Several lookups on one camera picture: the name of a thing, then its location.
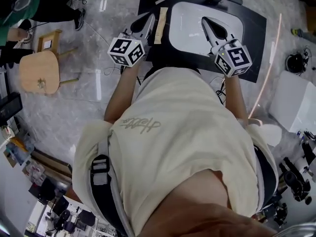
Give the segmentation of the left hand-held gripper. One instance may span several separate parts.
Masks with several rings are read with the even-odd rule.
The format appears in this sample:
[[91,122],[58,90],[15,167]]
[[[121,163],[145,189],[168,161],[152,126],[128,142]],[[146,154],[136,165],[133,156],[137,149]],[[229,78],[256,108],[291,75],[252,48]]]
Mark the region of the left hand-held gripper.
[[149,50],[148,38],[155,23],[155,15],[145,13],[140,15],[117,38],[113,38],[107,54],[116,65],[133,67],[144,58]]

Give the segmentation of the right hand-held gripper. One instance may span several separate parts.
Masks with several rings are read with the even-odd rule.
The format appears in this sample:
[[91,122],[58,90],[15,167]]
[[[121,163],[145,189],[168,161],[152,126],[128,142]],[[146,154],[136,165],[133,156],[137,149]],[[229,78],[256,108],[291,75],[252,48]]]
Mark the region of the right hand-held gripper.
[[228,78],[245,74],[252,60],[247,47],[234,39],[231,27],[212,17],[202,18],[201,24],[207,41],[216,46],[211,48],[210,55],[215,55],[217,68]]

